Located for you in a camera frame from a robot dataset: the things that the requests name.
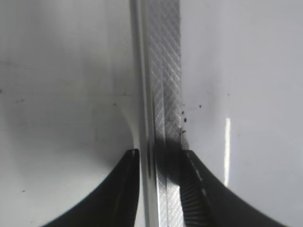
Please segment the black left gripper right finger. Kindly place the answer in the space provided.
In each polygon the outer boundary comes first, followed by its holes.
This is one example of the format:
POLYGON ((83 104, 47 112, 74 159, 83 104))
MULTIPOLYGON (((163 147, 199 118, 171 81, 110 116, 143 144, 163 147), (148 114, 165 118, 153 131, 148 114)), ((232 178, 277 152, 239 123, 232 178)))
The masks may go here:
POLYGON ((226 188, 191 150, 180 158, 180 196, 187 227, 280 227, 226 188))

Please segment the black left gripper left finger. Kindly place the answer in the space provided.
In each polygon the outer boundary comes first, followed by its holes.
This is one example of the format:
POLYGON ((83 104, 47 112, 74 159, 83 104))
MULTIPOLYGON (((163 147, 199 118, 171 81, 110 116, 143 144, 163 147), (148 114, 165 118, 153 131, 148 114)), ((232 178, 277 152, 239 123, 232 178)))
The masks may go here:
POLYGON ((106 179, 49 227, 133 227, 140 180, 139 150, 127 150, 106 179))

